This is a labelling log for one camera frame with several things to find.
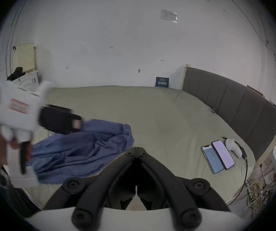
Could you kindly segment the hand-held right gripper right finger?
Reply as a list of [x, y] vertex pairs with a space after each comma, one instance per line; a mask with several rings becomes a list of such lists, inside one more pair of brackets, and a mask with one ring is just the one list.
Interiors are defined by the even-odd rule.
[[197, 229], [202, 223], [198, 208], [230, 212], [207, 180], [176, 177], [142, 147], [137, 147], [137, 177], [137, 195], [146, 209], [168, 207], [176, 230]]

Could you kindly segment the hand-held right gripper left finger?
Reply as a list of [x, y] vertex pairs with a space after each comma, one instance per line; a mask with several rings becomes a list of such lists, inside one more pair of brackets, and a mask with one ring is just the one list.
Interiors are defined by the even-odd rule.
[[44, 210], [74, 207], [72, 224], [80, 231], [96, 230], [104, 207], [125, 210], [136, 195], [134, 179], [137, 147], [108, 165], [99, 175], [66, 179], [46, 202]]

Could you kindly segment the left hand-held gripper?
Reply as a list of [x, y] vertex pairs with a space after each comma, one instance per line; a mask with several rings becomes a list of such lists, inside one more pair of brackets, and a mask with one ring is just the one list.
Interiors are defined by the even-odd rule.
[[39, 126], [57, 134], [77, 133], [82, 117], [69, 108], [44, 99], [53, 84], [42, 81], [35, 91], [11, 82], [0, 85], [0, 133], [6, 141], [6, 162], [13, 187], [36, 187], [38, 178], [32, 166], [26, 166], [25, 155], [33, 133]]

